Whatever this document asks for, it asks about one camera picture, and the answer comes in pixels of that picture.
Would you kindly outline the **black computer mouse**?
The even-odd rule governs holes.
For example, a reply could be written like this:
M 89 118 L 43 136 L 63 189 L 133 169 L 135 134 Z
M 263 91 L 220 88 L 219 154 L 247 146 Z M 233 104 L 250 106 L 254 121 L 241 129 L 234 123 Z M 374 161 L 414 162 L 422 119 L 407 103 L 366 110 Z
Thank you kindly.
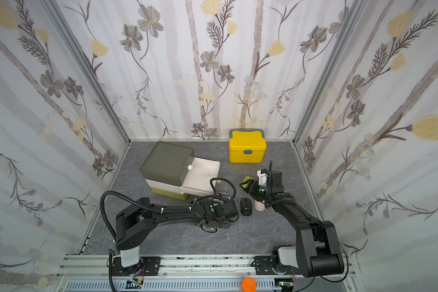
M 240 201 L 240 212 L 243 216 L 249 217 L 253 214 L 253 205 L 249 198 L 242 198 Z

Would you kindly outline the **pink computer mouse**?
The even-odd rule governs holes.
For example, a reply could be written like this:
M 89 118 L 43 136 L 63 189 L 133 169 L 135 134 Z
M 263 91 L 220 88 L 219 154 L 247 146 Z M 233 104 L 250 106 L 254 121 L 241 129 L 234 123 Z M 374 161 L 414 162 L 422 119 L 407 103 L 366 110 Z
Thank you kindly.
M 265 210 L 265 204 L 261 201 L 254 200 L 253 206 L 254 206 L 254 209 L 258 212 L 262 212 Z

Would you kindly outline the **white drawer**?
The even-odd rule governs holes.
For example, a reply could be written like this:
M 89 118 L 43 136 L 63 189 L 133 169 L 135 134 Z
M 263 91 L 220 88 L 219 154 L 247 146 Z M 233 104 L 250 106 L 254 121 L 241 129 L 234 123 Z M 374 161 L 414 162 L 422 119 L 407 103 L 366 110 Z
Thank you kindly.
M 186 178 L 180 186 L 181 193 L 204 197 L 213 194 L 210 180 L 216 178 L 220 170 L 220 162 L 203 158 L 194 158 L 193 169 L 188 170 Z

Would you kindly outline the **three-drawer cabinet olive white yellow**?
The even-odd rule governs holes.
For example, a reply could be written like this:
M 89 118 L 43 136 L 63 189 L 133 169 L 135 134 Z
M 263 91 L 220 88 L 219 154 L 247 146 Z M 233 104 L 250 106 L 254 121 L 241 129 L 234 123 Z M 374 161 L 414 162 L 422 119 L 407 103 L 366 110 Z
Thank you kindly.
M 192 147 L 159 141 L 142 163 L 140 171 L 155 194 L 186 200 L 189 195 L 181 187 L 189 172 L 187 167 L 194 158 Z

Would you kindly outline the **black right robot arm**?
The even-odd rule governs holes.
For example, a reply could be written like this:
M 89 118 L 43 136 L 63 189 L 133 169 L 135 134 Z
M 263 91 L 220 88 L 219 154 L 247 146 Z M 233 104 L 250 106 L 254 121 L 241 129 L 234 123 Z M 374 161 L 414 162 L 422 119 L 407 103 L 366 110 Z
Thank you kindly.
M 343 274 L 345 260 L 335 226 L 321 221 L 300 206 L 295 198 L 284 190 L 282 173 L 262 169 L 265 182 L 245 178 L 240 189 L 266 209 L 282 215 L 295 230 L 295 244 L 276 246 L 271 252 L 271 268 L 275 273 L 294 271 L 304 277 L 325 277 Z

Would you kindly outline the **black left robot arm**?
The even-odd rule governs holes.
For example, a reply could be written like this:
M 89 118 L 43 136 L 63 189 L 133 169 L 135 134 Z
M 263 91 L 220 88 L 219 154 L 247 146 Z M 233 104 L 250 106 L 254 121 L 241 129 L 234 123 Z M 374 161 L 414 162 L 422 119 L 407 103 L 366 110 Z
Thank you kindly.
M 152 204 L 149 198 L 141 198 L 116 215 L 115 242 L 121 265 L 131 268 L 139 264 L 140 245 L 158 227 L 187 224 L 214 233 L 228 228 L 238 218 L 234 200 L 203 197 L 192 200 L 190 206 L 162 206 Z

